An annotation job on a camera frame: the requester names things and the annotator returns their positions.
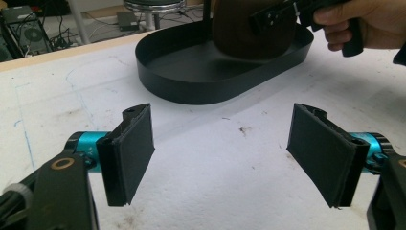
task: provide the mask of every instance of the finger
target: finger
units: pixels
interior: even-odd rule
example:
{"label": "finger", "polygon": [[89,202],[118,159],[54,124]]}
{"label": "finger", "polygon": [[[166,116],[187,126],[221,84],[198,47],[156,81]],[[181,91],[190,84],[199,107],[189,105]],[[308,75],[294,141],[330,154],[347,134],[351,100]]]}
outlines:
{"label": "finger", "polygon": [[314,22],[320,25],[334,25],[351,18],[367,15],[378,6],[377,1],[351,0],[343,4],[338,4],[326,8],[321,8],[314,12]]}
{"label": "finger", "polygon": [[325,34],[325,36],[326,41],[328,41],[329,44],[342,44],[352,39],[352,32],[350,32],[349,30],[345,30],[341,32]]}
{"label": "finger", "polygon": [[344,31],[349,27],[349,21],[344,21],[338,24],[334,24],[331,26],[325,26],[324,30],[326,34],[330,34],[333,32],[340,32],[340,31]]}

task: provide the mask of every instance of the dark brown object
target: dark brown object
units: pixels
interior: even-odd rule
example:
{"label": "dark brown object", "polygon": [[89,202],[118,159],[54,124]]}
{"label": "dark brown object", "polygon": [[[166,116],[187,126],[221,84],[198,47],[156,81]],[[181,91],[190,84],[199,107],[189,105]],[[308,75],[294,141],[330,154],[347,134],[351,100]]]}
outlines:
{"label": "dark brown object", "polygon": [[283,0],[217,0],[214,6],[213,41],[224,54],[236,58],[267,59],[282,55],[295,34],[296,16],[283,19],[273,30],[255,35],[249,16]]}

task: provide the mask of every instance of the black oval tray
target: black oval tray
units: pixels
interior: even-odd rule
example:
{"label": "black oval tray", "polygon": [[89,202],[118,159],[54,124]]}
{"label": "black oval tray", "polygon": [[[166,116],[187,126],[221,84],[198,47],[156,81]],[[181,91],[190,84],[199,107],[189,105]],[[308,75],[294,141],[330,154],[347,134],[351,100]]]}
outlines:
{"label": "black oval tray", "polygon": [[246,60],[220,53],[205,26],[194,22],[164,29],[137,44],[138,74],[147,90],[181,104],[223,102],[303,62],[313,41],[313,33],[298,24],[285,54]]}

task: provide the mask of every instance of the blue metal part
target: blue metal part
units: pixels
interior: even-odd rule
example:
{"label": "blue metal part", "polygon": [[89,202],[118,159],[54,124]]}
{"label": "blue metal part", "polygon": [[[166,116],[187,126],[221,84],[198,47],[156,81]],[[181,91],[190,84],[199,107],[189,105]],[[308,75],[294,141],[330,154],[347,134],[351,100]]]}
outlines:
{"label": "blue metal part", "polygon": [[92,168],[89,169],[91,173],[102,172],[96,142],[106,134],[107,132],[84,132],[78,140],[76,154],[85,158],[86,165],[92,166]]}
{"label": "blue metal part", "polygon": [[380,168],[385,160],[388,159],[388,156],[383,153],[379,141],[368,132],[351,132],[350,135],[370,143],[366,167],[364,167],[363,173],[380,173]]}

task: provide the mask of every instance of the human hand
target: human hand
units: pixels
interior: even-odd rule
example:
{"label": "human hand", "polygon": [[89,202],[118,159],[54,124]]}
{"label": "human hand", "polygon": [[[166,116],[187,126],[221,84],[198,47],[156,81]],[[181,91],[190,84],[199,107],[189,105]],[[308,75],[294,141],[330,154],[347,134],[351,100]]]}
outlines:
{"label": "human hand", "polygon": [[314,12],[331,51],[343,49],[352,38],[349,19],[359,18],[364,47],[399,49],[406,42],[406,0],[349,0]]}

